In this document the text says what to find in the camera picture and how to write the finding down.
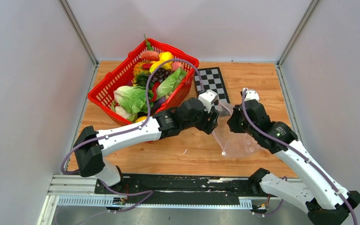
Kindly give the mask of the clear zip top bag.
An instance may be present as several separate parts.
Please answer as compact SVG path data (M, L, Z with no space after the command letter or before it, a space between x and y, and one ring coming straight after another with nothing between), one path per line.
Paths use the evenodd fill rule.
M212 132L215 140L222 149L225 158L247 158L254 153L263 151L252 136L246 133L233 133L230 131L227 121L233 113L233 105L225 101L218 101L217 110L219 117L218 126Z

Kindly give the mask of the green lettuce head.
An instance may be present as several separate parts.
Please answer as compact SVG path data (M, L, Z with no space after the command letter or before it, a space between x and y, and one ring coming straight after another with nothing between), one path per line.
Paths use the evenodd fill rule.
M118 105L128 113L147 113L146 88L141 86L120 86L114 92Z

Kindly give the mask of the orange toy pineapple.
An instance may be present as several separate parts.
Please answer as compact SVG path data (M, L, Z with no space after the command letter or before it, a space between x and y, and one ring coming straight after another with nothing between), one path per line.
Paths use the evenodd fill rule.
M150 76L150 68L152 63L138 62L133 67L133 80L134 86L146 87L147 80Z

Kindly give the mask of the red plastic basket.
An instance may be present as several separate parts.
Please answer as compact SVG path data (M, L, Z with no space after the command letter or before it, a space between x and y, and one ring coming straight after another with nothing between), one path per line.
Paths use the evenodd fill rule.
M147 38L88 93L88 99L120 125L179 106L189 93L199 60Z

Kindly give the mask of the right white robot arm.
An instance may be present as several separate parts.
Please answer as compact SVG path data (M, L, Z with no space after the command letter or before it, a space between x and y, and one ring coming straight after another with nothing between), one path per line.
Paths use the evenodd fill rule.
M235 105L227 125L233 133L250 135L286 163L305 185L294 185L260 168L250 177L252 194L280 197L305 212L314 225L341 225L349 216L358 224L354 210L360 204L360 193L347 190L328 175L295 132L283 122L272 121L261 103L251 99Z

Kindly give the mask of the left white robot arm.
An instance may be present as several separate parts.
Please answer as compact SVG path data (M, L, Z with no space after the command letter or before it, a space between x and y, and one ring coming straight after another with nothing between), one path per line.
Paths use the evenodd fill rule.
M81 177L94 176L112 193L121 193L125 187L122 174L118 167L104 162L105 156L139 143L177 136L189 128L209 135L218 126L218 116L214 106L206 107L193 97L178 107L160 111L138 123L107 130L85 127L74 144L79 174Z

